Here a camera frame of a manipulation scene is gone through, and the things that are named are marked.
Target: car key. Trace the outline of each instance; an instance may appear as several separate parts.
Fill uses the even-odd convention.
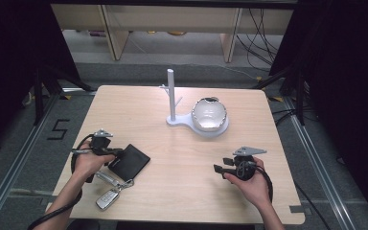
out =
[[[119,197],[120,189],[111,189],[106,194],[97,199],[97,205],[102,210],[106,210]]]

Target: wallet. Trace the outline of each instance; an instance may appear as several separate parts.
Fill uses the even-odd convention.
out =
[[[150,157],[129,144],[108,168],[124,181],[133,179],[150,161]]]

